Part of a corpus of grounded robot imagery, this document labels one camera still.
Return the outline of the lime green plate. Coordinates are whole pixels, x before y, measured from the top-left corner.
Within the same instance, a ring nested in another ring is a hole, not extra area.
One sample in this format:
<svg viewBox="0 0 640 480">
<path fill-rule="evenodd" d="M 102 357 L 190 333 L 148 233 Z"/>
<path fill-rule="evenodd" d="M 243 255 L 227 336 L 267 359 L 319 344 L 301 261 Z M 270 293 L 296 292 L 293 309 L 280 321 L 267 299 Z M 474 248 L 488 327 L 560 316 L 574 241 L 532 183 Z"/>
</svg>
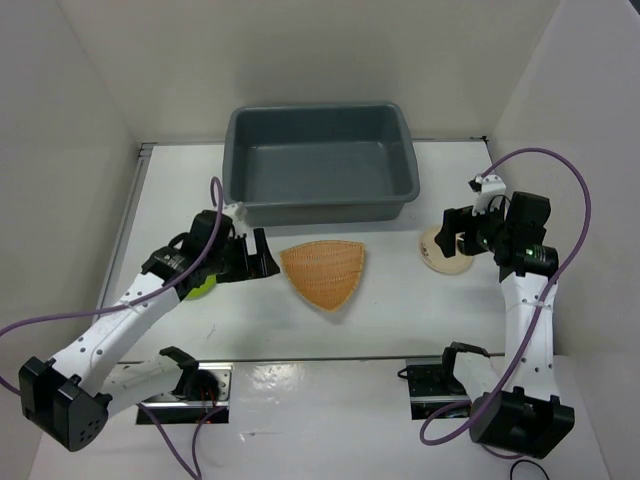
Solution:
<svg viewBox="0 0 640 480">
<path fill-rule="evenodd" d="M 208 276 L 204 283 L 199 287 L 192 289 L 185 297 L 186 300 L 197 300 L 207 295 L 216 286 L 216 277 Z"/>
</svg>

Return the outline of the orange woven fan basket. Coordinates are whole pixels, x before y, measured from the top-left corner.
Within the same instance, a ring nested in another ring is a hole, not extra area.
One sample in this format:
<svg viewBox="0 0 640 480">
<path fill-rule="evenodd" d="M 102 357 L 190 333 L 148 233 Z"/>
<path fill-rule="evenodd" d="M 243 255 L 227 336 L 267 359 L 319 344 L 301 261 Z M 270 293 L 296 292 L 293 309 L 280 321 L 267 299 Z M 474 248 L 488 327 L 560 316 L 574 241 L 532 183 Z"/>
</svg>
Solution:
<svg viewBox="0 0 640 480">
<path fill-rule="evenodd" d="M 294 290 L 327 312 L 339 310 L 356 291 L 365 265 L 365 245 L 343 240 L 307 242 L 279 254 Z"/>
</svg>

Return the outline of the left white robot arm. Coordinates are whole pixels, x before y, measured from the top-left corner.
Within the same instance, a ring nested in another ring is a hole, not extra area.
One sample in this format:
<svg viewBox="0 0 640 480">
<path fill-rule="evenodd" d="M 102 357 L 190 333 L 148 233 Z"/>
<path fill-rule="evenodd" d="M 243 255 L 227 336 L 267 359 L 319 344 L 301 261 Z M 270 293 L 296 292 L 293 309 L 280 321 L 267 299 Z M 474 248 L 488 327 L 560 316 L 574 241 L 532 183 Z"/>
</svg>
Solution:
<svg viewBox="0 0 640 480">
<path fill-rule="evenodd" d="M 93 442 L 107 420 L 147 399 L 169 394 L 215 401 L 218 378 L 183 350 L 165 347 L 150 360 L 122 357 L 163 316 L 208 278 L 221 283 L 268 278 L 280 269 L 263 229 L 235 215 L 204 210 L 189 231 L 154 251 L 115 305 L 48 360 L 32 357 L 19 370 L 24 416 L 70 452 Z"/>
</svg>

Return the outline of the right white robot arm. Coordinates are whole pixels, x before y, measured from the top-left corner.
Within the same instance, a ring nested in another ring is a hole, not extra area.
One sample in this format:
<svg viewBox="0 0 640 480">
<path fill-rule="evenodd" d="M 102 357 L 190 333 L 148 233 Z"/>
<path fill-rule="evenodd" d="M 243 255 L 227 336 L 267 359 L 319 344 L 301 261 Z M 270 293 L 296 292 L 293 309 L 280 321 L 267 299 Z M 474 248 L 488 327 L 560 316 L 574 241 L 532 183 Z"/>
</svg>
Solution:
<svg viewBox="0 0 640 480">
<path fill-rule="evenodd" d="M 493 206 L 447 209 L 435 243 L 445 257 L 492 254 L 506 312 L 504 370 L 489 353 L 454 342 L 442 355 L 438 381 L 471 401 L 471 440 L 484 447 L 545 458 L 572 430 L 575 413 L 560 400 L 553 364 L 557 251 L 544 245 L 547 198 L 516 192 Z"/>
</svg>

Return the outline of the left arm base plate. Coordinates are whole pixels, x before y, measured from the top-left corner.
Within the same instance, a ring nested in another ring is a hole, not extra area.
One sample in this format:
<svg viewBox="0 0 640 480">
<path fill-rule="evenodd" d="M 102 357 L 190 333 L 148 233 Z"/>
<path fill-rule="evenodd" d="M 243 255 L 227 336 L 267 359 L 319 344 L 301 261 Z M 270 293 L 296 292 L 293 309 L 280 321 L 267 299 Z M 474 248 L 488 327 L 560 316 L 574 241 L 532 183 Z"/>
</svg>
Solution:
<svg viewBox="0 0 640 480">
<path fill-rule="evenodd" d="M 142 405 L 162 425 L 196 425 L 212 411 L 215 413 L 206 420 L 208 424 L 227 424 L 232 376 L 231 363 L 203 362 L 198 380 L 187 394 L 163 392 Z"/>
</svg>

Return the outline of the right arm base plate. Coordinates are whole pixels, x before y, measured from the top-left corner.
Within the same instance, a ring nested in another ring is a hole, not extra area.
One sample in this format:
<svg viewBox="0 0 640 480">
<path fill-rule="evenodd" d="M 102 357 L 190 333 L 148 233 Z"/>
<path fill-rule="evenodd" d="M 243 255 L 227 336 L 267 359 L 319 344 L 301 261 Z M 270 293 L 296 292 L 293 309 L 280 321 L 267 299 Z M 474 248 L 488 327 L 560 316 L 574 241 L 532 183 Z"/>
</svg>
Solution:
<svg viewBox="0 0 640 480">
<path fill-rule="evenodd" d="M 440 358 L 407 359 L 396 376 L 407 386 L 411 418 L 425 420 L 436 410 L 462 402 L 461 406 L 441 415 L 442 418 L 467 418 L 469 398 L 461 386 L 447 380 Z"/>
</svg>

